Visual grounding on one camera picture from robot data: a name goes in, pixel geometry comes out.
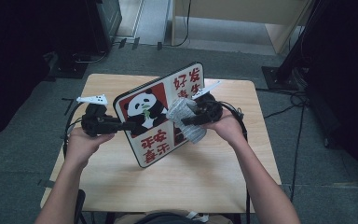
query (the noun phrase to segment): hand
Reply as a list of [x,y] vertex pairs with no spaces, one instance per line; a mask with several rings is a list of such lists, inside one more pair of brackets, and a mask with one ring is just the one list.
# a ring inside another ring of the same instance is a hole
[[238,121],[228,110],[224,109],[219,121],[202,125],[203,128],[212,129],[219,134],[221,138],[232,144],[239,138],[244,138],[242,129]]
[[65,162],[79,168],[86,167],[89,158],[98,150],[100,144],[109,141],[114,136],[111,133],[90,137],[81,128],[74,128],[69,136]]

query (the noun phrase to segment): panda sign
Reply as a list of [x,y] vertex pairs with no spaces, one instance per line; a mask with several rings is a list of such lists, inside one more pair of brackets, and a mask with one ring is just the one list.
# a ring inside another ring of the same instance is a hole
[[202,88],[202,64],[192,63],[115,99],[113,108],[120,120],[136,123],[133,131],[125,133],[141,167],[153,164],[187,142],[182,131],[167,120],[166,114],[177,98],[191,98]]

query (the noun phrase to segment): panda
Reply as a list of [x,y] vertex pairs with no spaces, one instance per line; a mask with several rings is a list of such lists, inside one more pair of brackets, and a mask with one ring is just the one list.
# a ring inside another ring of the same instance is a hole
[[166,119],[167,108],[152,93],[151,89],[136,95],[129,103],[124,104],[127,110],[127,121],[136,123],[132,135],[140,135],[147,130],[159,126]]

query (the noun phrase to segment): gray carpet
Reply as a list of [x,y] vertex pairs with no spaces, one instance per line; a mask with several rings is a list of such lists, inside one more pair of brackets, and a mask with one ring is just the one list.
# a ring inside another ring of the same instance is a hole
[[[279,66],[283,58],[243,53],[131,45],[114,49],[89,65],[83,79],[41,82],[0,133],[0,223],[32,223],[40,211],[44,189],[62,144],[68,102],[76,98],[89,74],[163,76],[192,62],[203,63],[205,76],[247,79],[266,88],[261,66]],[[263,114],[291,105],[289,96],[259,92]],[[266,119],[282,188],[290,195],[296,137],[301,109],[293,108]],[[303,223],[358,223],[358,162],[343,150],[324,147],[324,136],[312,109],[304,112],[296,167],[294,205]],[[96,214],[97,223],[104,213]],[[90,214],[86,214],[90,223]]]

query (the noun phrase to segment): person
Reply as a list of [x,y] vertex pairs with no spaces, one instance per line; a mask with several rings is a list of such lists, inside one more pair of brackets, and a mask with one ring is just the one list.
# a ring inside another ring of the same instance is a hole
[[[240,124],[228,110],[223,111],[219,121],[204,124],[203,128],[215,130],[234,149],[260,223],[300,223],[296,209],[252,151]],[[89,137],[80,128],[72,130],[65,161],[35,223],[74,223],[81,173],[99,145],[113,137]]]

